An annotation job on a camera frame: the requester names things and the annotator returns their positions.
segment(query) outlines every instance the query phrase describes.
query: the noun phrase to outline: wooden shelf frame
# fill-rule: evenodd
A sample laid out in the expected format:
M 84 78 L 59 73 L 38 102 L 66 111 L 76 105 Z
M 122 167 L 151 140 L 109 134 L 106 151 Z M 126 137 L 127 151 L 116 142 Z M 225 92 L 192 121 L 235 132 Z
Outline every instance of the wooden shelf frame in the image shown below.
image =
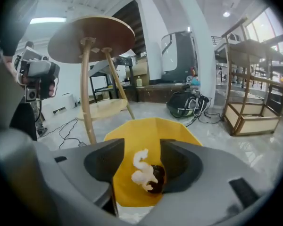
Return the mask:
M 222 113 L 222 119 L 226 119 L 226 121 L 228 122 L 231 136 L 273 133 L 281 117 L 281 113 L 276 113 L 273 109 L 267 106 L 266 103 L 271 98 L 272 88 L 276 87 L 283 90 L 283 84 L 272 81 L 272 72 L 270 73 L 270 79 L 251 75 L 251 64 L 253 64 L 254 57 L 257 57 L 258 59 L 255 60 L 258 61 L 260 58 L 265 58 L 267 68 L 271 67 L 272 69 L 272 60 L 275 60 L 276 58 L 279 59 L 280 62 L 282 62 L 283 55 L 277 51 L 271 51 L 271 48 L 265 44 L 260 44 L 256 41 L 248 40 L 245 34 L 245 29 L 243 27 L 243 23 L 246 20 L 246 18 L 241 19 L 222 35 L 222 37 L 225 38 L 226 41 L 225 53 L 229 68 L 227 96 L 225 107 Z M 238 28 L 242 30 L 244 41 L 240 44 L 231 45 L 228 40 L 228 35 Z M 243 73 L 233 73 L 233 61 L 239 59 L 242 63 L 237 66 L 243 67 Z M 233 76 L 242 77 L 246 80 L 245 95 L 243 97 L 242 103 L 230 102 Z M 267 99 L 263 101 L 263 103 L 247 103 L 251 80 L 269 84 Z M 283 93 L 280 108 L 282 111 Z

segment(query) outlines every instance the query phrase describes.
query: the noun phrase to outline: wooden stool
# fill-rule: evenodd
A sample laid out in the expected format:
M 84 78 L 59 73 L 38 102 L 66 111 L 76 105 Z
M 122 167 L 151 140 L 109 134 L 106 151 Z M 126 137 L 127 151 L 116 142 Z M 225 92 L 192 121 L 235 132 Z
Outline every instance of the wooden stool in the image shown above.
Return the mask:
M 48 53 L 54 60 L 69 64 L 82 64 L 82 111 L 85 128 L 91 144 L 96 143 L 92 119 L 106 117 L 106 114 L 109 116 L 116 114 L 124 106 L 127 107 L 132 119 L 134 119 L 133 112 L 111 59 L 111 57 L 119 56 L 130 50 L 134 43 L 135 35 L 133 30 L 123 21 L 107 16 L 87 16 L 67 23 L 49 41 Z M 116 100 L 104 101 L 104 108 L 99 110 L 103 102 L 97 103 L 96 108 L 93 108 L 92 105 L 91 107 L 89 106 L 88 63 L 104 59 L 108 61 L 112 76 L 125 102 L 116 102 Z M 100 113 L 95 113 L 92 116 L 92 113 L 95 111 L 100 111 Z

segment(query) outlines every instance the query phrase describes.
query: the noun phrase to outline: white floor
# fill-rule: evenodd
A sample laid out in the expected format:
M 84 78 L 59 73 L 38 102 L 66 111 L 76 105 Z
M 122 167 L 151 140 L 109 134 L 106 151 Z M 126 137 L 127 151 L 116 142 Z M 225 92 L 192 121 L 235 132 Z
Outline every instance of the white floor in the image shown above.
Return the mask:
M 156 103 L 131 103 L 131 107 L 135 117 L 147 118 L 147 117 L 161 117 L 178 121 L 170 115 L 165 104 Z M 44 126 L 48 128 L 48 132 L 53 131 L 55 128 L 62 124 L 74 119 L 78 113 L 80 107 L 76 107 L 69 111 L 61 111 L 55 114 L 53 118 L 44 122 Z M 121 113 L 103 120 L 95 121 L 93 123 L 96 138 L 98 142 L 103 141 L 105 135 L 122 125 L 131 117 L 127 110 Z M 206 117 L 201 118 L 203 121 L 207 121 Z M 182 123 L 186 123 L 188 119 L 181 120 Z M 212 121 L 217 121 L 218 117 L 213 117 Z M 74 122 L 65 126 L 61 131 L 61 135 L 64 137 L 72 128 Z M 272 183 L 276 183 L 277 179 L 281 176 L 283 168 L 283 119 L 281 119 L 277 130 L 274 134 L 267 134 L 261 136 L 250 137 L 231 137 L 228 134 L 226 122 L 220 122 L 218 124 L 205 124 L 199 121 L 195 121 L 188 129 L 193 135 L 202 143 L 203 146 L 216 148 L 227 151 L 240 158 L 246 164 L 266 176 Z M 58 150 L 59 145 L 63 142 L 63 139 L 59 136 L 58 130 L 48 134 L 39 141 L 49 147 L 50 150 Z M 89 140 L 84 128 L 84 123 L 78 121 L 74 129 L 71 131 L 69 137 L 78 138 L 80 141 L 89 144 Z M 78 141 L 66 140 L 61 146 L 61 149 L 77 147 Z M 132 223 L 141 217 L 143 212 L 139 214 L 132 214 L 130 211 L 122 210 L 122 217 L 130 218 Z

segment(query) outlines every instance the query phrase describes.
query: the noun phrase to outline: ceiling light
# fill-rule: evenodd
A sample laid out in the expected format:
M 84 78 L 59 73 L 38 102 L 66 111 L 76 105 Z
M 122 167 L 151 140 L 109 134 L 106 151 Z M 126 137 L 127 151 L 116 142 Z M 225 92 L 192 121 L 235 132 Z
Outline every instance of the ceiling light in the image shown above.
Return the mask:
M 230 15 L 231 15 L 230 12 L 223 13 L 223 17 L 229 17 Z
M 64 23 L 65 17 L 37 17 L 33 18 L 29 24 L 41 24 L 41 23 Z

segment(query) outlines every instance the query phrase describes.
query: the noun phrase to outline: white toy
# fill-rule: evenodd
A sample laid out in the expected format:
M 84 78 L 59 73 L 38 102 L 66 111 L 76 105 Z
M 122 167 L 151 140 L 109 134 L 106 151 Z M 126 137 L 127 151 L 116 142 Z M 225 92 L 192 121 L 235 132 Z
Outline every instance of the white toy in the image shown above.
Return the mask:
M 131 175 L 131 180 L 137 185 L 142 185 L 143 189 L 145 189 L 146 191 L 153 189 L 151 185 L 147 185 L 149 181 L 158 183 L 158 180 L 153 175 L 153 167 L 148 163 L 141 161 L 142 159 L 144 160 L 148 157 L 148 151 L 148 149 L 144 149 L 143 151 L 135 153 L 133 158 L 133 165 L 139 170 L 135 171 Z

